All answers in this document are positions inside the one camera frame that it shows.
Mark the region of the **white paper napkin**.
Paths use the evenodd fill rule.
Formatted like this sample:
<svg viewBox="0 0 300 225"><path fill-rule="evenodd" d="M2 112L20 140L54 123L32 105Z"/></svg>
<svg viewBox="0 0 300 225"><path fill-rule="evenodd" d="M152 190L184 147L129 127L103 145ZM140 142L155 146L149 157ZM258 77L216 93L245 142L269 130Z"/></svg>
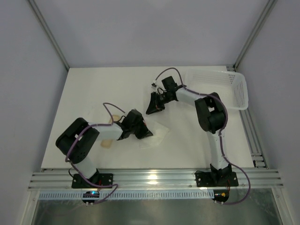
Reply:
<svg viewBox="0 0 300 225"><path fill-rule="evenodd" d="M157 147L169 133L170 129L156 121L147 121L147 127L152 132L152 136L145 137L140 141L141 149Z"/></svg>

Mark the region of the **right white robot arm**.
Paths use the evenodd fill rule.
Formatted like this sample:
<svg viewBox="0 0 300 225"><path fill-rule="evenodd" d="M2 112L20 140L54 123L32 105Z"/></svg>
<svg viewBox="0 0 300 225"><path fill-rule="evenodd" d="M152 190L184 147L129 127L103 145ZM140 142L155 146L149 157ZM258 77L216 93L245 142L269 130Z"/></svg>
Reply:
<svg viewBox="0 0 300 225"><path fill-rule="evenodd" d="M215 92L199 94L188 90L184 84L178 85L171 76L163 79L162 84L164 87L162 92L159 91L160 88L156 83L152 84L156 90L151 93L146 114L163 111L165 104L171 101L180 101L195 107L199 125L207 133L212 157L209 172L195 172L196 185L198 187L229 185L233 171L225 156L222 135L228 116L219 95Z"/></svg>

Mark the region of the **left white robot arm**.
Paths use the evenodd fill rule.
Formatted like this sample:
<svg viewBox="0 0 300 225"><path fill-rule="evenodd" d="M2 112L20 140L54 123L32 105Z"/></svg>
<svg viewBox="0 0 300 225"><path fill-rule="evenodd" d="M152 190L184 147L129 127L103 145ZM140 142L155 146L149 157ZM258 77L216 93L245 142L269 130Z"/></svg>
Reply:
<svg viewBox="0 0 300 225"><path fill-rule="evenodd" d="M65 161L76 170L72 188L112 188L113 174L100 173L89 158L89 152L97 140L124 140L134 135L138 140L151 137L142 114L131 110L119 119L111 117L108 124L92 124L77 118L56 140L56 147L65 155Z"/></svg>

